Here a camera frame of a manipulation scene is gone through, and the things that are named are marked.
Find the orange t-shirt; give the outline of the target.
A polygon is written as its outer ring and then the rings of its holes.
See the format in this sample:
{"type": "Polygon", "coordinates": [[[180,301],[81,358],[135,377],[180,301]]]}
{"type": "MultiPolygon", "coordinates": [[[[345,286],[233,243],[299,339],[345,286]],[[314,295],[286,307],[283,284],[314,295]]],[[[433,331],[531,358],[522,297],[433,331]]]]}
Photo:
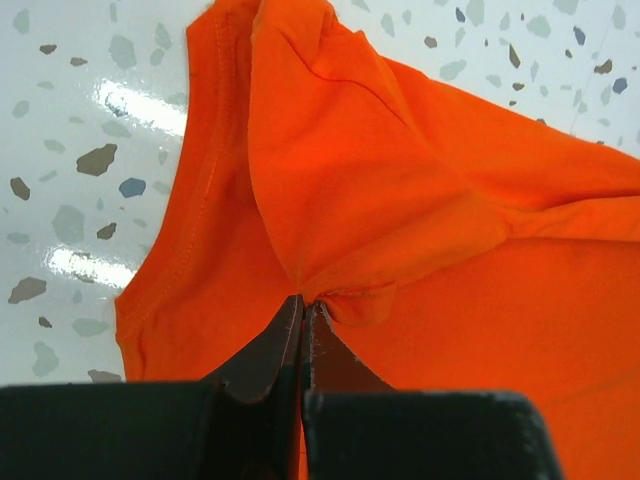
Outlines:
{"type": "Polygon", "coordinates": [[[130,381],[192,380],[288,296],[402,389],[541,410],[571,479],[639,475],[639,163],[379,55],[326,1],[218,1],[159,236],[115,303],[130,381]]]}

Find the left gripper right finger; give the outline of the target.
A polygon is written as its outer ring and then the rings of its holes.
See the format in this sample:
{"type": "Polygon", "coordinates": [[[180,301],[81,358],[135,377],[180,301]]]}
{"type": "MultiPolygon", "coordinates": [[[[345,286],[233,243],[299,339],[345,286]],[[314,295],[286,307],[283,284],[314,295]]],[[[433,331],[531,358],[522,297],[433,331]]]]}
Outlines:
{"type": "Polygon", "coordinates": [[[324,303],[316,302],[305,310],[301,341],[301,478],[310,479],[311,434],[305,419],[308,393],[378,393],[391,392],[393,388],[336,334],[324,303]]]}

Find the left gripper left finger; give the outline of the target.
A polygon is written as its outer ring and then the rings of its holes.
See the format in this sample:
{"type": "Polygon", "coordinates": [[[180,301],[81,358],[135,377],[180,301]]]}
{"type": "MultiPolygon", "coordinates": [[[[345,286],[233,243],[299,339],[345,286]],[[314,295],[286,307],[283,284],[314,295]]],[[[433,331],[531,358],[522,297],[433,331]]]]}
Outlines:
{"type": "Polygon", "coordinates": [[[202,479],[296,479],[304,303],[288,297],[267,327],[205,380],[215,386],[202,479]]]}

